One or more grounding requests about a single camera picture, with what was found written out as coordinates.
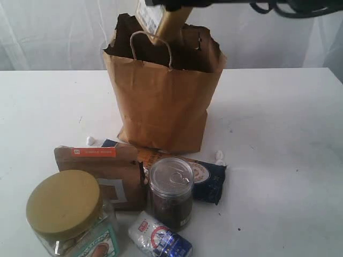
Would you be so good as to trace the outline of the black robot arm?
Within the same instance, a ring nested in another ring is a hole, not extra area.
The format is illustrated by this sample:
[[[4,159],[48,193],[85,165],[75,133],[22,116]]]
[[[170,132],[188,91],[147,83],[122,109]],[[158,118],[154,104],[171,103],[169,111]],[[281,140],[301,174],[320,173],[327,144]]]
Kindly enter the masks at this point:
[[[325,16],[342,11],[340,0],[151,0],[147,6],[162,5],[167,11],[176,11],[182,7],[208,7],[213,4],[249,4],[259,14],[268,14],[272,10],[279,16],[289,19],[307,19]]]

